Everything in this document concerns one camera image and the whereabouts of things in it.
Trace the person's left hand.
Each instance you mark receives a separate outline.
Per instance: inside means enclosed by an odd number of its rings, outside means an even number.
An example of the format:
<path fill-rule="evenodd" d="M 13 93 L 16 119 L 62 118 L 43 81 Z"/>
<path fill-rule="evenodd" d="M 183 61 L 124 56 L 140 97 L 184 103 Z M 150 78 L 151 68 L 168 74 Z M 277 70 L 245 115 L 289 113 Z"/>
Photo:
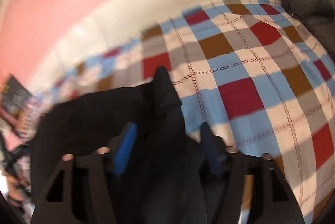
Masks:
<path fill-rule="evenodd" d="M 8 196 L 13 198 L 16 201 L 23 201 L 24 197 L 19 192 L 18 188 L 16 187 L 17 184 L 21 184 L 25 187 L 30 186 L 28 180 L 25 179 L 21 174 L 19 174 L 19 178 L 16 178 L 9 173 L 3 173 L 6 178 L 7 187 L 8 187 Z"/>

